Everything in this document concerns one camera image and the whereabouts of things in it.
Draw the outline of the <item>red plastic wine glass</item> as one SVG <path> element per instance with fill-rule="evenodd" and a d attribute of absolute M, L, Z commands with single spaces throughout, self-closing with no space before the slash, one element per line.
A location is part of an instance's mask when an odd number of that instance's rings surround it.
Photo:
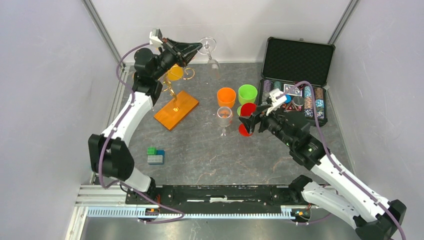
<path fill-rule="evenodd" d="M 245 103 L 238 108 L 238 115 L 240 117 L 249 117 L 256 110 L 256 107 L 257 105 L 255 103 Z M 249 137 L 252 135 L 247 131 L 243 123 L 239 125 L 238 131 L 243 137 Z"/>

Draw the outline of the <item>clear wine glass back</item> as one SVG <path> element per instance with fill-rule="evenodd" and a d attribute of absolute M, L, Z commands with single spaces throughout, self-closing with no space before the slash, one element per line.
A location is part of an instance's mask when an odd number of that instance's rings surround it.
<path fill-rule="evenodd" d="M 212 57 L 212 53 L 216 50 L 217 42 L 213 37 L 206 36 L 199 40 L 202 44 L 202 48 L 198 50 L 198 53 L 208 57 L 207 67 L 210 77 L 214 80 L 219 80 L 221 78 L 220 73 L 220 64 L 219 62 Z"/>

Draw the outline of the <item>clear wine glass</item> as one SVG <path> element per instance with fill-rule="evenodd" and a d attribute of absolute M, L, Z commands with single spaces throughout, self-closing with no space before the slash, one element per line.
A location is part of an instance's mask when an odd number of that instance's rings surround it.
<path fill-rule="evenodd" d="M 227 134 L 227 127 L 229 127 L 233 120 L 233 111 L 227 106 L 222 106 L 216 113 L 217 124 L 219 126 L 220 136 L 225 137 Z"/>
<path fill-rule="evenodd" d="M 199 40 L 202 44 L 202 48 L 198 50 L 198 53 L 208 57 L 207 67 L 210 77 L 214 80 L 219 80 L 221 78 L 220 73 L 220 64 L 219 62 L 212 57 L 212 53 L 216 50 L 217 42 L 213 37 L 206 36 Z"/>

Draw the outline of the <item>green plastic wine glass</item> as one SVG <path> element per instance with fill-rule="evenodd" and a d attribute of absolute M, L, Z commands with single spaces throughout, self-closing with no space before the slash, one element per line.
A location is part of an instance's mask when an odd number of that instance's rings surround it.
<path fill-rule="evenodd" d="M 258 90 L 251 84 L 244 84 L 238 89 L 238 102 L 240 106 L 237 108 L 237 114 L 241 114 L 241 108 L 246 103 L 255 103 L 258 96 Z"/>

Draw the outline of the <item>yellow-orange plastic wine glass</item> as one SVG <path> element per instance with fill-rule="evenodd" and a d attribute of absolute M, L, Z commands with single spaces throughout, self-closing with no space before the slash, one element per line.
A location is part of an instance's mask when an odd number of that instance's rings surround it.
<path fill-rule="evenodd" d="M 166 78 L 173 82 L 182 79 L 184 76 L 184 70 L 177 64 L 173 65 L 171 69 L 166 73 Z"/>

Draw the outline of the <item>orange plastic wine glass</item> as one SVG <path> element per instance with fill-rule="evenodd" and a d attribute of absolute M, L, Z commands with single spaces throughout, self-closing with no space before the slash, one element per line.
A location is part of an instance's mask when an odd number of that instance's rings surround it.
<path fill-rule="evenodd" d="M 230 87 L 223 87 L 217 91 L 217 102 L 220 107 L 232 108 L 235 105 L 237 94 Z"/>

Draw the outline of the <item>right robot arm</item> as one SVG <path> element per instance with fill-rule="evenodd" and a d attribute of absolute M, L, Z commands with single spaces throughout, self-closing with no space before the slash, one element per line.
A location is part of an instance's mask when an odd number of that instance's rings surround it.
<path fill-rule="evenodd" d="M 317 205 L 349 224 L 362 240 L 390 240 L 396 232 L 406 239 L 401 225 L 406 206 L 398 199 L 388 200 L 347 170 L 330 153 L 324 141 L 310 134 L 311 123 L 298 111 L 280 109 L 266 113 L 270 105 L 247 103 L 240 110 L 242 128 L 248 134 L 265 130 L 286 146 L 289 154 L 301 166 L 330 184 L 334 193 L 309 177 L 296 178 L 289 189 L 289 199 L 295 204 L 304 201 Z"/>

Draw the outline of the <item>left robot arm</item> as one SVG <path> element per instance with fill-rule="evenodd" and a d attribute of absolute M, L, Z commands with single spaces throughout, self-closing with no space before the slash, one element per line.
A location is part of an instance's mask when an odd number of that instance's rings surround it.
<path fill-rule="evenodd" d="M 186 43 L 170 38 L 158 40 L 155 54 L 144 43 L 132 49 L 135 60 L 135 75 L 130 96 L 114 121 L 101 133 L 88 139 L 90 166 L 98 174 L 100 184 L 106 188 L 103 178 L 121 182 L 138 191 L 145 204 L 157 198 L 154 180 L 135 167 L 128 144 L 137 126 L 159 99 L 163 84 L 160 78 L 174 65 L 186 67 L 203 47 L 202 43 Z"/>

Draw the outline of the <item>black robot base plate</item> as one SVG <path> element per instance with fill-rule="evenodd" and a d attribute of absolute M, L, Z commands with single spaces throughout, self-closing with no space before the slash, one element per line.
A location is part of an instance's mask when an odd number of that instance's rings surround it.
<path fill-rule="evenodd" d="M 146 205 L 148 212 L 189 215 L 278 214 L 282 206 L 310 209 L 297 188 L 275 184 L 158 185 L 147 192 L 148 201 L 126 191 L 127 205 Z"/>

